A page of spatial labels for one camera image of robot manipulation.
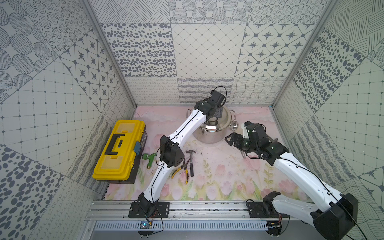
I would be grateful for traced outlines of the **steel pot lid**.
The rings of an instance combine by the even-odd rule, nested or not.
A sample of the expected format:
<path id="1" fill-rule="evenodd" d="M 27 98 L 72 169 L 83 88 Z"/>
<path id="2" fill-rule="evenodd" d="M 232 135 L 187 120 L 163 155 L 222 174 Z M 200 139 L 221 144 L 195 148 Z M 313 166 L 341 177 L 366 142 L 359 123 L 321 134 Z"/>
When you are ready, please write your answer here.
<path id="1" fill-rule="evenodd" d="M 216 110 L 215 115 L 209 120 L 200 125 L 196 130 L 197 132 L 219 132 L 227 129 L 230 123 L 235 120 L 231 111 L 223 106 L 219 110 Z"/>

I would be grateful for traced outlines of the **steel soup ladle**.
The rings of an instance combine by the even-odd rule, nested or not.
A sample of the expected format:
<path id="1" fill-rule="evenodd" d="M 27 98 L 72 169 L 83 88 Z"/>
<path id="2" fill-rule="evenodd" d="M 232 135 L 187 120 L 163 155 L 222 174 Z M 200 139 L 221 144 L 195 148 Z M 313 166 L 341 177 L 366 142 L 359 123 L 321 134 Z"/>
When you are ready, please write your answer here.
<path id="1" fill-rule="evenodd" d="M 231 129 L 232 132 L 236 133 L 237 129 L 239 127 L 239 123 L 237 121 L 232 121 L 230 123 L 229 128 Z M 246 154 L 244 152 L 241 152 L 242 158 L 245 160 L 246 159 Z"/>

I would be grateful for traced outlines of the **stainless steel pot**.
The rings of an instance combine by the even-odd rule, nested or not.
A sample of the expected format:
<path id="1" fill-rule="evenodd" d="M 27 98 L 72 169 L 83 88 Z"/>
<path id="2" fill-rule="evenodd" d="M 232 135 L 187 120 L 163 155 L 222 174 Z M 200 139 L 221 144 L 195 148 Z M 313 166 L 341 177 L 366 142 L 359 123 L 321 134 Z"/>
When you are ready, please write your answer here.
<path id="1" fill-rule="evenodd" d="M 236 120 L 236 113 L 234 110 L 230 110 L 232 113 L 232 116 L 235 117 Z M 229 131 L 229 127 L 223 131 L 219 132 L 197 132 L 193 133 L 193 136 L 200 142 L 204 144 L 215 144 L 220 142 L 225 138 L 227 135 L 227 132 Z"/>

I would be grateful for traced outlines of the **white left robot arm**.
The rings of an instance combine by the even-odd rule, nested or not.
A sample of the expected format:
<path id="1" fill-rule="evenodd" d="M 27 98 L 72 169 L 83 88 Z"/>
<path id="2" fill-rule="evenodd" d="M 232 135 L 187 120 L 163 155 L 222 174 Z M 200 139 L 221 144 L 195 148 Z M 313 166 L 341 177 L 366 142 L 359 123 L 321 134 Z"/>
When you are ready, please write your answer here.
<path id="1" fill-rule="evenodd" d="M 213 117 L 216 111 L 225 104 L 224 100 L 205 99 L 196 103 L 190 116 L 170 136 L 162 136 L 160 139 L 160 165 L 147 189 L 139 195 L 140 208 L 152 216 L 156 211 L 155 202 L 159 200 L 165 182 L 172 171 L 185 159 L 182 150 L 183 145 L 193 132 L 208 119 Z"/>

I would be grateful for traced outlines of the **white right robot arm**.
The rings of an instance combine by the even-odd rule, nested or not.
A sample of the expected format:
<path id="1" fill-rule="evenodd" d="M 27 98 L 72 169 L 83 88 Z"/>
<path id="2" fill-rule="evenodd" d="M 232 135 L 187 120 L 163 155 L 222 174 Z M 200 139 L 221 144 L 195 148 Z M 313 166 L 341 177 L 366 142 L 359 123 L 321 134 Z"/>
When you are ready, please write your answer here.
<path id="1" fill-rule="evenodd" d="M 243 134 L 231 133 L 225 141 L 245 155 L 256 154 L 256 159 L 264 160 L 284 173 L 313 201 L 309 204 L 273 191 L 263 198 L 266 215 L 294 217 L 313 226 L 327 240 L 341 240 L 357 225 L 358 200 L 352 194 L 344 195 L 322 181 L 288 148 L 272 141 L 264 125 L 247 121 Z"/>

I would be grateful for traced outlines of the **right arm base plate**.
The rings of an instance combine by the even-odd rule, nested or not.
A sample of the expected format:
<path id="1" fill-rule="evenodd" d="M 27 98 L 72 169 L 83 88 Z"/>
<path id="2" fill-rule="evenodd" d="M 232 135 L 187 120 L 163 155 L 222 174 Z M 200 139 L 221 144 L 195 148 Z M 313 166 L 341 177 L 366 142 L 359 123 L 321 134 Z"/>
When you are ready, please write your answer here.
<path id="1" fill-rule="evenodd" d="M 252 200 L 246 201 L 246 207 L 248 208 L 250 218 L 276 218 L 282 217 L 283 219 L 287 219 L 290 216 L 286 214 L 279 215 L 274 210 L 268 210 L 267 207 L 264 206 L 263 202 L 255 202 Z"/>

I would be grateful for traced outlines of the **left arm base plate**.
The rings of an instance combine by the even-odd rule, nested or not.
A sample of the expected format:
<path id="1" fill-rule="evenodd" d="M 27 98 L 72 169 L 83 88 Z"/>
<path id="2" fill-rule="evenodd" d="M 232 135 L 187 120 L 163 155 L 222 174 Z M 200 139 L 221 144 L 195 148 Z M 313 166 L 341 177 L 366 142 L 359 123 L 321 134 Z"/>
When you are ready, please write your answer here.
<path id="1" fill-rule="evenodd" d="M 130 207 L 129 218 L 168 218 L 170 202 L 133 202 Z"/>

